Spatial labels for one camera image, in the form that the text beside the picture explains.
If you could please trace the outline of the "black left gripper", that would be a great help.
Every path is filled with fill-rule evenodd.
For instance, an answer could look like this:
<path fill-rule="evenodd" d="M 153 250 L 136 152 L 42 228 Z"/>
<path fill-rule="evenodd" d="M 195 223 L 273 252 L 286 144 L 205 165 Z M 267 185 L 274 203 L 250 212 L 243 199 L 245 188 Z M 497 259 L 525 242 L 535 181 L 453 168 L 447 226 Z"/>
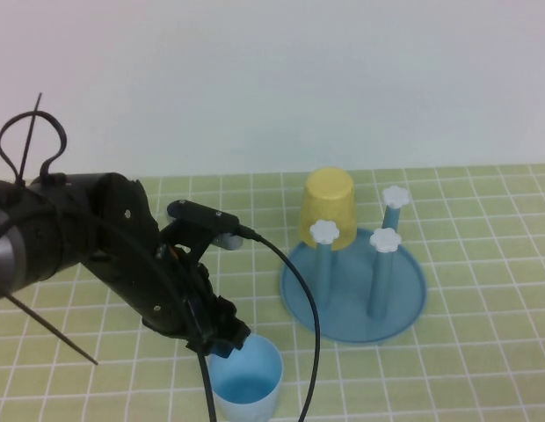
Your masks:
<path fill-rule="evenodd" d="M 152 331 L 185 339 L 206 356 L 241 350 L 251 329 L 233 302 L 214 293 L 199 253 L 179 248 L 175 229 L 158 228 L 141 182 L 118 173 L 86 180 L 91 212 L 100 220 L 87 269 Z"/>

